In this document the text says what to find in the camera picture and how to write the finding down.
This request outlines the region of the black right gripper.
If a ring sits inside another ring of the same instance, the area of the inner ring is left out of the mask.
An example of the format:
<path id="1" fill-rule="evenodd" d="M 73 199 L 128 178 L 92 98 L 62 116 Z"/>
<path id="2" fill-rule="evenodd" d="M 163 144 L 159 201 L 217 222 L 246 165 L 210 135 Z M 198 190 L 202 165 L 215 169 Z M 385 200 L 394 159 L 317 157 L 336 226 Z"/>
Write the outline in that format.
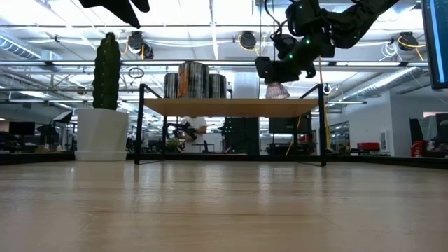
<path id="1" fill-rule="evenodd" d="M 269 57 L 257 57 L 255 66 L 260 78 L 270 83 L 287 83 L 298 81 L 299 75 L 305 71 L 305 78 L 316 75 L 314 60 L 319 57 L 334 57 L 335 46 L 324 33 L 305 36 L 297 40 L 291 35 L 275 35 L 272 38 L 274 47 L 279 51 L 277 61 Z"/>

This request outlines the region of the pink glass candlestick holder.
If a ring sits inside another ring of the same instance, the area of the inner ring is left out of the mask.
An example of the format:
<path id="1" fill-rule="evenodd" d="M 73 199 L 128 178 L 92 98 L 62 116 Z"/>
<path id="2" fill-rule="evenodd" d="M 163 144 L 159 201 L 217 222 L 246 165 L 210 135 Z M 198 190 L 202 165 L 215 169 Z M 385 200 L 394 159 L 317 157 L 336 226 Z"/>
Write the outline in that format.
<path id="1" fill-rule="evenodd" d="M 267 85 L 266 99 L 287 99 L 289 97 L 290 94 L 282 83 L 270 83 Z"/>

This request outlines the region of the ribbed silver candle tin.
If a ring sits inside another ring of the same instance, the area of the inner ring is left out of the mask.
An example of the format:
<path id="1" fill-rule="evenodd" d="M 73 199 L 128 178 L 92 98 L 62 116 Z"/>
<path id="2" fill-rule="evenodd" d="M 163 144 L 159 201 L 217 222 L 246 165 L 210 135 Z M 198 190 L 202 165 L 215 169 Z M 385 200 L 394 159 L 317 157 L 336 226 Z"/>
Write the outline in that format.
<path id="1" fill-rule="evenodd" d="M 209 98 L 225 99 L 227 97 L 227 78 L 220 74 L 209 75 Z"/>

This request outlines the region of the silver candle tin brown label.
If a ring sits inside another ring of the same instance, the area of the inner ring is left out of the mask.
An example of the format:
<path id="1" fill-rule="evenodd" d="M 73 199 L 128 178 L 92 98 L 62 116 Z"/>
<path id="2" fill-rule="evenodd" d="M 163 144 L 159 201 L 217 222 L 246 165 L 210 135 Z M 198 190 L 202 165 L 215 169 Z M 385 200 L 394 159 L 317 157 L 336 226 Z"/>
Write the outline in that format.
<path id="1" fill-rule="evenodd" d="M 164 76 L 164 98 L 178 97 L 179 74 L 167 73 Z"/>

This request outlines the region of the silver candle tin orange label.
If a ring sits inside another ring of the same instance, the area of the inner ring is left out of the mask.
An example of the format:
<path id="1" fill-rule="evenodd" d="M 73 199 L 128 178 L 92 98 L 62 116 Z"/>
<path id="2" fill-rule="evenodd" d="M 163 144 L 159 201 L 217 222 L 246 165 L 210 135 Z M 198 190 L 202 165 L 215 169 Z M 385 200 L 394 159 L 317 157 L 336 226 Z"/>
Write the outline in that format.
<path id="1" fill-rule="evenodd" d="M 209 68 L 199 62 L 187 61 L 178 68 L 178 98 L 209 97 Z"/>

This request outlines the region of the black background screen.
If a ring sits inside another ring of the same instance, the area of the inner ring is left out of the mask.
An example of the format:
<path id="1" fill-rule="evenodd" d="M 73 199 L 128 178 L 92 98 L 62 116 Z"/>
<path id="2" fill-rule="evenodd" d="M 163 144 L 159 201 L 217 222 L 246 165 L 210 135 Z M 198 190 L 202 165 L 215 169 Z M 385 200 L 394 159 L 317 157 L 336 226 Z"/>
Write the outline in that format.
<path id="1" fill-rule="evenodd" d="M 312 131 L 312 124 L 307 116 L 297 118 L 269 118 L 269 133 L 292 134 L 294 127 L 298 134 L 308 134 Z"/>

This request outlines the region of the green cactus plant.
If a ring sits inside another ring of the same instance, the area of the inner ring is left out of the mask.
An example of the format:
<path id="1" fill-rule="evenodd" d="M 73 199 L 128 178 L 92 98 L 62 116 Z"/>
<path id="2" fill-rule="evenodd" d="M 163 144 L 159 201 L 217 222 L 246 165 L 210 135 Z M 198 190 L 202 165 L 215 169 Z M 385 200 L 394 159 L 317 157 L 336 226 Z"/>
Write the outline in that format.
<path id="1" fill-rule="evenodd" d="M 94 60 L 93 107 L 115 111 L 118 107 L 121 53 L 114 33 L 100 42 Z"/>

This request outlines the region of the black equipment rack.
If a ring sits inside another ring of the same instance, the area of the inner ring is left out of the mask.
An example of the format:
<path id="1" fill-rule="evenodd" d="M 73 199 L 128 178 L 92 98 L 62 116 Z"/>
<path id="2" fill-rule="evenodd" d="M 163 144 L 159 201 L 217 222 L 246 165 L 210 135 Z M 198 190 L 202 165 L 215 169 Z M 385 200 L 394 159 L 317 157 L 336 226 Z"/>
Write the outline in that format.
<path id="1" fill-rule="evenodd" d="M 226 117 L 223 136 L 228 153 L 260 154 L 259 118 Z"/>

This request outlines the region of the person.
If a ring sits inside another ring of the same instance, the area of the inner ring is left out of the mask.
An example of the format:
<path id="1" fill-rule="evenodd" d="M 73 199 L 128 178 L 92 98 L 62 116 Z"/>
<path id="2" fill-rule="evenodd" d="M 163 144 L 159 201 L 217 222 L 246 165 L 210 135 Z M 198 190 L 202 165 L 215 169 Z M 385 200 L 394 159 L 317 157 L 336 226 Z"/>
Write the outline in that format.
<path id="1" fill-rule="evenodd" d="M 189 129 L 194 129 L 195 137 L 187 132 L 180 131 L 178 137 L 184 140 L 184 153 L 201 153 L 199 144 L 204 143 L 204 135 L 207 133 L 207 122 L 204 117 L 185 117 L 181 121 L 182 125 L 189 124 Z"/>

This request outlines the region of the red box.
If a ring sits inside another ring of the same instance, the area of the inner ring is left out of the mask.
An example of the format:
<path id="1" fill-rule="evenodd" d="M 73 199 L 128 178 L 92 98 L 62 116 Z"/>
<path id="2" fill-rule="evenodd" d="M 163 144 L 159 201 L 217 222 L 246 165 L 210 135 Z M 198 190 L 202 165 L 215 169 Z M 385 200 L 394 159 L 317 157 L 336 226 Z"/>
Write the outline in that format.
<path id="1" fill-rule="evenodd" d="M 380 151 L 381 147 L 378 142 L 361 142 L 357 143 L 357 148 L 360 151 Z"/>

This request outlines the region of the white hexagonal plant pot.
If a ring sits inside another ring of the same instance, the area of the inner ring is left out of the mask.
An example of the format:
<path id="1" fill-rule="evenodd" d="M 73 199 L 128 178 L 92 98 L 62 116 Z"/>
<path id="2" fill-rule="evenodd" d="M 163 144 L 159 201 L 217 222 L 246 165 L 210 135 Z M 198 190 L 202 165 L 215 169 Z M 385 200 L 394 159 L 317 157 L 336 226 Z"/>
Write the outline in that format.
<path id="1" fill-rule="evenodd" d="M 105 108 L 78 110 L 77 161 L 124 161 L 129 128 L 127 113 Z"/>

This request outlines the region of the small green background plant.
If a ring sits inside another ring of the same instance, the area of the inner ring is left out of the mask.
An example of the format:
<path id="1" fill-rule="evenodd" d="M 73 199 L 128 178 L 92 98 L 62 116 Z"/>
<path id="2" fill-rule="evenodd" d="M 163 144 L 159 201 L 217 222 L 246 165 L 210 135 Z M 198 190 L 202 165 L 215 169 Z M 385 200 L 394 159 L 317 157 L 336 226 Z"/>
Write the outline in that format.
<path id="1" fill-rule="evenodd" d="M 181 142 L 177 138 L 169 138 L 165 143 L 165 153 L 176 153 Z"/>

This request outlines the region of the black background monitor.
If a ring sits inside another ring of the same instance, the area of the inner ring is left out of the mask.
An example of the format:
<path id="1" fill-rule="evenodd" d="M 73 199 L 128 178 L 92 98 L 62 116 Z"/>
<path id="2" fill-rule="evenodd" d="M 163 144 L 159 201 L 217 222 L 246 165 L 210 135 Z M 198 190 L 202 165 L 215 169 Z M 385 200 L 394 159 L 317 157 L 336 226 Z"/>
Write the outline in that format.
<path id="1" fill-rule="evenodd" d="M 12 135 L 30 136 L 36 130 L 35 122 L 10 121 L 8 132 Z"/>

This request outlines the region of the wooden shelf black metal frame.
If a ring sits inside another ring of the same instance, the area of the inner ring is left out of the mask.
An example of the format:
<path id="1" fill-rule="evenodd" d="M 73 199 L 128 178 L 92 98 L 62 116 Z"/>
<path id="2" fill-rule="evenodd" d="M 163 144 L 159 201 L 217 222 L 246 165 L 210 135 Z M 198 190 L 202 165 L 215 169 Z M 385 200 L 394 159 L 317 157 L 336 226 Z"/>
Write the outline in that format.
<path id="1" fill-rule="evenodd" d="M 318 90 L 318 99 L 304 99 L 309 93 Z M 156 96 L 156 99 L 146 99 L 145 92 Z M 164 126 L 167 124 L 167 116 L 203 116 L 203 117 L 297 117 L 318 106 L 319 118 L 319 142 L 321 158 L 325 158 L 326 141 L 326 112 L 323 98 L 323 85 L 318 84 L 305 93 L 300 99 L 168 99 L 163 98 L 151 89 L 147 84 L 139 86 L 139 106 L 137 113 L 137 136 L 134 154 L 141 153 L 142 127 L 144 106 L 154 110 L 164 116 L 162 126 L 162 154 L 165 153 L 165 139 L 167 131 Z M 294 127 L 294 148 L 298 144 L 298 133 Z"/>

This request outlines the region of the black aluminium table frame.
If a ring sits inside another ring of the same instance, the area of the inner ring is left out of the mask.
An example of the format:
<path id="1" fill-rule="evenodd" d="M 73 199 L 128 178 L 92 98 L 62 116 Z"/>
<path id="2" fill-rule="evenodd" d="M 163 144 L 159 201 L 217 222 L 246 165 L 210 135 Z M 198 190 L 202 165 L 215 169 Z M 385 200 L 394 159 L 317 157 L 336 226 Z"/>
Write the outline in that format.
<path id="1" fill-rule="evenodd" d="M 165 160 L 175 161 L 232 161 L 232 162 L 299 162 L 321 164 L 329 162 L 359 162 L 381 165 L 397 165 L 428 169 L 448 170 L 448 158 L 436 157 L 389 157 L 376 155 L 335 156 L 325 158 L 315 155 L 225 155 L 225 154 L 128 154 L 127 160 L 136 165 Z M 66 153 L 0 153 L 0 165 L 19 165 L 39 162 L 74 161 L 73 152 Z"/>

